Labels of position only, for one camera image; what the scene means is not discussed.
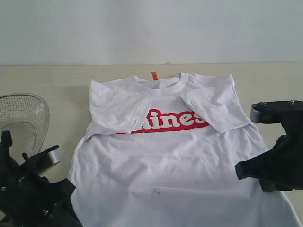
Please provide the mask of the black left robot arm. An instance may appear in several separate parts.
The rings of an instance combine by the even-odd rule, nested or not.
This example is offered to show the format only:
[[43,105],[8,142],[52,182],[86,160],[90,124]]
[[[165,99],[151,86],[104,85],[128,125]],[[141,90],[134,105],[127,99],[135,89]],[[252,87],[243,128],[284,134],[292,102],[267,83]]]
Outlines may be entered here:
[[1,134],[0,142],[0,210],[2,227],[80,227],[71,205],[75,186],[68,180],[51,183],[42,176],[59,163],[58,145],[28,157],[22,153],[18,164],[9,153],[12,136]]

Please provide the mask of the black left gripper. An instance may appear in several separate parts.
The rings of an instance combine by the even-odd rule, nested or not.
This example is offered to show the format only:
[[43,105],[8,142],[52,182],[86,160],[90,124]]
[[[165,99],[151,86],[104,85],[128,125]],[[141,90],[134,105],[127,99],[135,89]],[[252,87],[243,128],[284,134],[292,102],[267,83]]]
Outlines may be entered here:
[[0,167],[2,227],[80,227],[70,196],[75,186],[64,179],[50,183],[38,174],[18,175]]

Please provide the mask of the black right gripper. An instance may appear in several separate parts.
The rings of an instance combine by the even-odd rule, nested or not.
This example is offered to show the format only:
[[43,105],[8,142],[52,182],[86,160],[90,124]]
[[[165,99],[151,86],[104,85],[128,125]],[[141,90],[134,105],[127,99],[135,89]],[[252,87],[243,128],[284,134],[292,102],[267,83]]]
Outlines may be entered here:
[[263,191],[292,191],[303,189],[303,141],[282,135],[273,148],[235,165],[239,180],[260,179]]

